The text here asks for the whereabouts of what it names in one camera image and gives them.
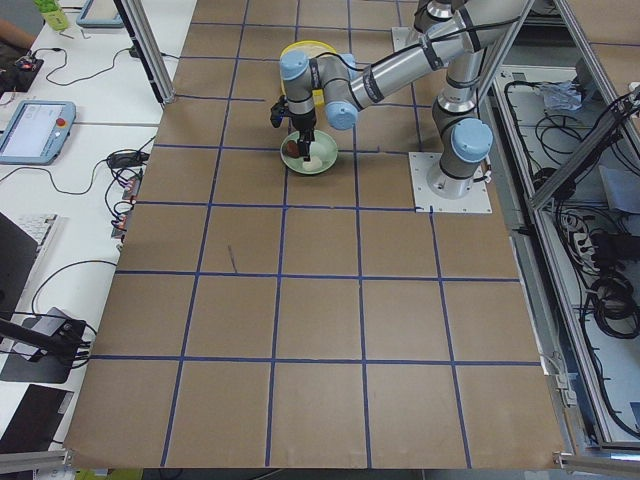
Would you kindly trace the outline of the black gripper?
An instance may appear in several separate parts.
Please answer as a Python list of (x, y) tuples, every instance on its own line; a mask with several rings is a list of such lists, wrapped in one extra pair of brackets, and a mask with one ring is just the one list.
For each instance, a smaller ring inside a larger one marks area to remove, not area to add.
[(290, 118), (294, 128), (299, 131), (299, 156), (306, 159), (308, 143), (315, 141), (316, 110), (313, 99), (308, 97), (304, 101), (294, 101), (281, 95), (270, 109), (270, 122), (274, 128), (279, 128), (284, 118)]

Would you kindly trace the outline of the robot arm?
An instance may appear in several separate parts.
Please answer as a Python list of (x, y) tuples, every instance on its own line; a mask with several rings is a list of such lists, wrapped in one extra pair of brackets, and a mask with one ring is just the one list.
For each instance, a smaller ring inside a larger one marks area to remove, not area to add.
[(316, 131), (315, 92), (323, 95), (327, 122), (340, 131), (353, 128), (364, 109), (440, 70), (446, 81), (435, 109), (451, 118), (474, 109), (484, 52), (520, 21), (526, 4), (453, 1), (444, 17), (436, 19), (428, 15), (430, 7), (419, 5), (415, 40), (365, 68), (356, 67), (350, 54), (324, 51), (310, 57), (301, 49), (282, 54), (284, 93), (271, 109), (271, 122), (279, 127), (289, 118), (295, 129), (281, 146), (289, 169), (315, 175), (337, 158), (333, 139)]

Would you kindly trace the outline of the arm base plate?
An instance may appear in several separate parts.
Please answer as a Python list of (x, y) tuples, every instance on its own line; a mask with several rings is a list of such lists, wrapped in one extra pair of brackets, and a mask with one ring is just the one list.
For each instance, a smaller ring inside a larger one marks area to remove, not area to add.
[(414, 209), (421, 213), (491, 214), (487, 182), (478, 164), (471, 178), (458, 180), (444, 174), (439, 152), (408, 154)]

